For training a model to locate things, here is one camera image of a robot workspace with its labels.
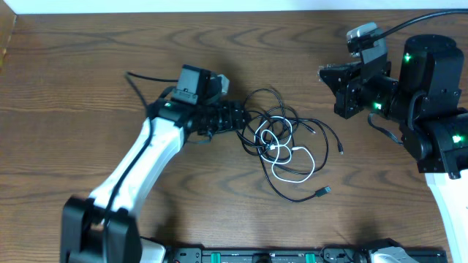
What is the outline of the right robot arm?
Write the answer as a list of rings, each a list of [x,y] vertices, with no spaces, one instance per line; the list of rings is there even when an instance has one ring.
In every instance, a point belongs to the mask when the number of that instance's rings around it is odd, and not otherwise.
[[[345,119],[367,109],[399,125],[397,142],[416,160],[438,205],[453,261],[467,261],[467,109],[459,107],[464,54],[445,36],[410,37],[398,80],[386,55],[328,65],[318,75]]]

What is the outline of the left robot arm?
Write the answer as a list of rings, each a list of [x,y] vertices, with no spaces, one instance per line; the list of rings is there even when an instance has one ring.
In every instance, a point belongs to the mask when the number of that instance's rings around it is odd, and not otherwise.
[[[230,81],[184,64],[179,78],[152,103],[129,152],[87,198],[70,197],[61,219],[60,262],[163,262],[166,248],[141,237],[137,219],[146,197],[190,134],[234,132],[248,115],[238,100],[226,100]]]

